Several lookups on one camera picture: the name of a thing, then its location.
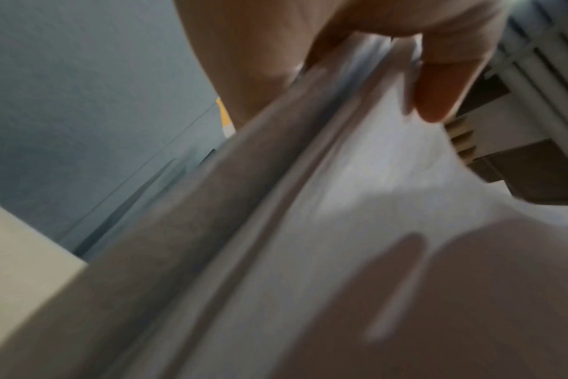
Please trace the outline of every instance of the beige surface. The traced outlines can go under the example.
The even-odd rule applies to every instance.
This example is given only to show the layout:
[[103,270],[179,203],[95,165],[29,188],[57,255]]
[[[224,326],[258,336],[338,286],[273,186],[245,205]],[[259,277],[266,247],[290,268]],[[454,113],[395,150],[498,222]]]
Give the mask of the beige surface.
[[0,342],[84,266],[0,207]]

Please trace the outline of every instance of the skin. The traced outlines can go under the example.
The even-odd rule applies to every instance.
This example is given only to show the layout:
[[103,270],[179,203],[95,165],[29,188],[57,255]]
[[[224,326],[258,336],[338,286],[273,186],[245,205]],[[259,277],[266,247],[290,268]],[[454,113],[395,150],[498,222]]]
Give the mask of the skin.
[[236,128],[352,32],[423,34],[414,105],[438,122],[486,64],[508,0],[175,0],[189,41]]

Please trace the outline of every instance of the blue-gray wall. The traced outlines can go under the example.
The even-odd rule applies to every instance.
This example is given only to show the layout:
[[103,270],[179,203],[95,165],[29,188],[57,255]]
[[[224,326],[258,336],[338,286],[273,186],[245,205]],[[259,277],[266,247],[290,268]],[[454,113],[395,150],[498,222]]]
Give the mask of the blue-gray wall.
[[170,0],[0,1],[0,205],[73,249],[221,143],[215,98]]

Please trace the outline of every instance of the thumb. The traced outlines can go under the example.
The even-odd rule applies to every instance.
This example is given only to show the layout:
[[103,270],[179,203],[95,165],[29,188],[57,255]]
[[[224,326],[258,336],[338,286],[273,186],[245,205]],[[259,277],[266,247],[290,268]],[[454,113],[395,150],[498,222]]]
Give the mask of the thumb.
[[500,40],[507,10],[507,1],[486,1],[424,33],[414,103],[425,121],[459,107]]

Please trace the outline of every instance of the gray wall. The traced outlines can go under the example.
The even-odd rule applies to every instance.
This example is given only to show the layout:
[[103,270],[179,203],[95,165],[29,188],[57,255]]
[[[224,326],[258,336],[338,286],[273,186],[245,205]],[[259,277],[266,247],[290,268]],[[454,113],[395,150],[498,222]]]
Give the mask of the gray wall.
[[199,125],[215,98],[170,0],[0,1],[0,205],[62,242],[150,163],[219,145],[215,117]]

